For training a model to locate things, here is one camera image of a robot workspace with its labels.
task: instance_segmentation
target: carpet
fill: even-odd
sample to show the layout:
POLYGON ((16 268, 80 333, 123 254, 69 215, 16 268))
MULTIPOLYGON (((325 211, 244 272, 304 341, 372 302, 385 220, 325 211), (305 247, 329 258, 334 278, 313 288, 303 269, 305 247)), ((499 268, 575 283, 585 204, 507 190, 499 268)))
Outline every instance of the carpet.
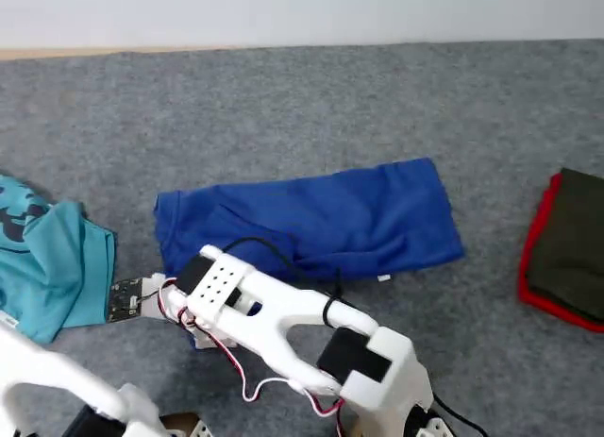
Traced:
MULTIPOLYGON (((518 301, 523 241, 562 166, 604 176, 604 42, 314 47, 0 63, 0 169, 84 203, 118 234, 116 279, 161 269, 157 192, 315 176, 428 156, 466 247, 461 261, 345 297, 409 336, 435 391, 492 436, 604 429, 604 338, 518 301)), ((329 331, 295 328, 316 360, 329 331)), ((242 402, 217 351, 139 319, 63 330, 52 348, 162 412, 201 412, 217 437, 331 436, 284 385, 242 402)), ((253 382, 270 371, 237 354, 253 382)), ((78 401, 20 389, 43 435, 78 401)), ((476 435, 451 420, 463 435, 476 435)))

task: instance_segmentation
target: red trim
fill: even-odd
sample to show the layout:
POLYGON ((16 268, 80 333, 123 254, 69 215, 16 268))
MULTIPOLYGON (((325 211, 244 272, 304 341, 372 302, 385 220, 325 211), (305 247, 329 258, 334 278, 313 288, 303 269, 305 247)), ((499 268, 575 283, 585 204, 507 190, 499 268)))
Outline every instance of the red trim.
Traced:
POLYGON ((554 316, 558 316, 566 322, 570 322, 571 324, 575 324, 576 326, 587 328, 591 331, 604 332, 604 325, 595 324, 585 319, 584 317, 578 316, 573 312, 567 310, 566 308, 548 300, 547 298, 541 297, 533 293, 529 289, 529 285, 527 283, 526 272, 529 268, 532 249, 545 228, 545 224, 549 219, 549 215, 554 204, 554 199, 556 198, 556 195, 560 190, 561 184, 562 174, 558 173, 551 178, 549 182, 549 188, 544 192, 544 199, 539 205, 539 209, 537 210, 537 216, 530 225, 527 241, 525 242, 525 247, 522 251, 522 259, 520 261, 520 272, 518 275, 518 294, 520 296, 520 300, 522 300, 523 302, 529 303, 534 307, 549 312, 554 316))

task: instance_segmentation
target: teal cloth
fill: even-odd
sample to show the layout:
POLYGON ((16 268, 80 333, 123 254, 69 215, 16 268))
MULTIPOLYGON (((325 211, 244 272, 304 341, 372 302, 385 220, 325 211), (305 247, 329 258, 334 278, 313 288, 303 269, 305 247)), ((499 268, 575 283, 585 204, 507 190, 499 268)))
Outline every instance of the teal cloth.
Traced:
POLYGON ((74 202, 46 203, 0 176, 0 310, 37 343, 63 327, 106 322, 113 234, 89 222, 74 202))

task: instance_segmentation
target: clothing item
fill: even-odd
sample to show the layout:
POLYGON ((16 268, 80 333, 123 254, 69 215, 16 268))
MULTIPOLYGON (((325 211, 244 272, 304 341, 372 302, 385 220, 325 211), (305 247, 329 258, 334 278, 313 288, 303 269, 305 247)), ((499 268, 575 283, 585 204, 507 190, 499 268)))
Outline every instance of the clothing item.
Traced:
POLYGON ((604 331, 602 179, 563 169, 533 221, 519 273, 520 299, 572 324, 604 331))
POLYGON ((51 206, 0 176, 0 310, 37 343, 61 327, 102 324, 113 275, 113 235, 77 203, 51 206))
MULTIPOLYGON (((161 193, 156 236, 168 275, 205 244, 242 237, 275 245, 309 277, 374 277, 453 261, 463 254, 445 188, 429 159, 255 184, 161 193)), ((234 256, 283 279, 292 273, 265 246, 234 256)))

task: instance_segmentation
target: blue cloth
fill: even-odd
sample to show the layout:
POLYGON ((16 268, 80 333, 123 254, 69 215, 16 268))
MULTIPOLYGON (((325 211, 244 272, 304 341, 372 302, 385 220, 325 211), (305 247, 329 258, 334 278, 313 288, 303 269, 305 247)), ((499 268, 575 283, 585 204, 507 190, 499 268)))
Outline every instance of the blue cloth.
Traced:
POLYGON ((37 343, 61 327, 106 322, 113 235, 85 220, 77 203, 51 206, 0 176, 0 310, 37 343))
MULTIPOLYGON (((373 277, 463 255, 445 188, 430 159, 256 184, 161 193, 156 236, 168 275, 204 244, 242 237, 273 243, 309 277, 373 277)), ((231 252, 284 279, 291 272, 266 247, 231 252)))

